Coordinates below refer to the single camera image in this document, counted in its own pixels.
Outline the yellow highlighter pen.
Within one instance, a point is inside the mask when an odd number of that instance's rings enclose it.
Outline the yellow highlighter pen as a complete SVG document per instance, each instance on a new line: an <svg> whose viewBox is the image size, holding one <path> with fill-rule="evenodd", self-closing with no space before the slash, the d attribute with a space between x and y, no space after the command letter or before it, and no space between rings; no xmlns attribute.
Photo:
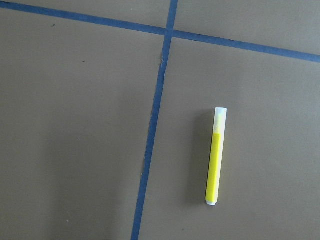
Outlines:
<svg viewBox="0 0 320 240"><path fill-rule="evenodd" d="M224 107L216 107L212 127L208 175L205 191L205 201L209 206L215 206L218 202L226 120L227 109Z"/></svg>

